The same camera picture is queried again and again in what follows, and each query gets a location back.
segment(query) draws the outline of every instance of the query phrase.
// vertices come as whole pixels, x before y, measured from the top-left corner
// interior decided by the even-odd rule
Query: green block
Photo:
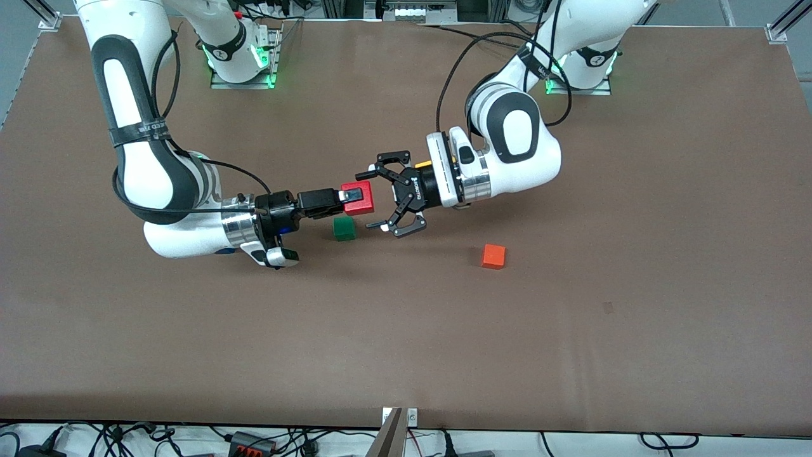
[[[355,221],[352,217],[341,216],[333,218],[333,236],[340,242],[348,242],[356,238]]]

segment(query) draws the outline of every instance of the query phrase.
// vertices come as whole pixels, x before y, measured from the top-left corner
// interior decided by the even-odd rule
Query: brown mat
[[[214,91],[180,35],[179,144],[294,192],[378,152],[427,158],[467,42],[307,23],[276,90]],[[0,133],[0,417],[375,426],[402,405],[423,427],[812,434],[812,122],[787,51],[729,28],[636,28],[624,51],[614,94],[553,128],[549,185],[428,211],[399,241],[305,221],[287,237],[303,262],[273,272],[148,248],[110,191],[87,42],[65,19]],[[444,128],[509,55],[470,54]],[[564,97],[535,93],[557,117]],[[228,195],[257,191],[222,174]],[[360,222],[393,209],[375,186]],[[477,266],[486,242],[507,246],[504,270]]]

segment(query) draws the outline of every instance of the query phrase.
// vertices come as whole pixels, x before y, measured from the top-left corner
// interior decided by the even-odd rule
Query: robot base
[[[223,78],[212,70],[210,87],[212,89],[273,89],[276,87],[276,73],[279,70],[279,53],[282,50],[282,29],[283,25],[279,28],[268,28],[267,38],[259,43],[256,48],[257,63],[266,65],[266,67],[259,72],[255,77],[243,83],[230,83],[224,81]]]

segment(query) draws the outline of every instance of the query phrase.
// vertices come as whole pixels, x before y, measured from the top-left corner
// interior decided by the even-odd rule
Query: orange block
[[[482,250],[482,267],[493,268],[494,270],[502,269],[505,266],[505,246],[499,245],[485,245]]]

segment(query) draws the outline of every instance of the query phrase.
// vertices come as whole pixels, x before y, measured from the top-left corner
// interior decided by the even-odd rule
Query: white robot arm
[[[183,258],[241,249],[260,265],[291,266],[298,256],[282,246],[282,235],[303,217],[339,214],[344,203],[363,199],[359,189],[320,189],[221,200],[216,163],[174,147],[150,91],[148,75],[174,39],[160,0],[75,1],[118,155],[114,192],[145,222],[155,252]],[[247,81],[263,69],[256,44],[265,26],[238,20],[226,0],[167,2],[192,24],[224,80]]]
[[[447,136],[435,132],[426,137],[430,163],[413,168],[407,151],[387,153],[378,155],[378,161],[367,172],[356,175],[357,180],[383,176],[391,181],[398,204],[392,217],[368,227],[380,227],[403,237],[425,229],[422,212],[427,208],[463,207],[552,180],[561,167],[561,149],[544,125],[538,104],[526,90],[549,76],[551,60],[545,50],[550,48],[553,29],[556,60],[579,50],[589,55],[589,46],[596,44],[610,43],[613,54],[626,30],[654,3],[561,0],[556,5],[559,14],[553,15],[558,16],[557,24],[548,20],[533,37],[538,46],[531,42],[521,46],[501,71],[486,78],[469,95],[466,115],[471,131],[485,140],[482,149],[475,150],[465,131],[453,127]],[[606,74],[605,69],[600,78]],[[595,72],[589,68],[575,79],[588,80]],[[404,170],[393,172],[385,167],[389,163],[400,163]],[[399,226],[407,212],[415,214],[414,221]]]

